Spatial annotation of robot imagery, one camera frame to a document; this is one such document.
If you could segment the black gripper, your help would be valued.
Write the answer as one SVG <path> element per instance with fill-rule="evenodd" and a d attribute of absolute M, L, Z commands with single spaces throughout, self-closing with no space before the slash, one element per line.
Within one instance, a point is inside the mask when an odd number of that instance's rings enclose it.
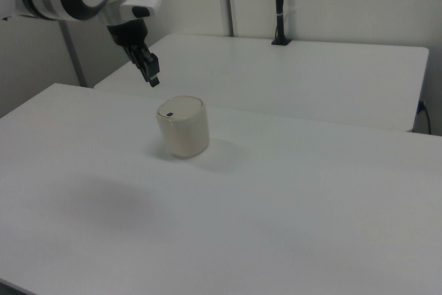
<path fill-rule="evenodd" d="M 159 85 L 160 81 L 157 75 L 160 72 L 160 64 L 157 56 L 146 46 L 138 49 L 134 47 L 144 45 L 148 34 L 144 20 L 137 19 L 116 26 L 107 26 L 107 29 L 115 44 L 124 47 L 128 58 L 141 72 L 145 81 L 151 87 Z"/>

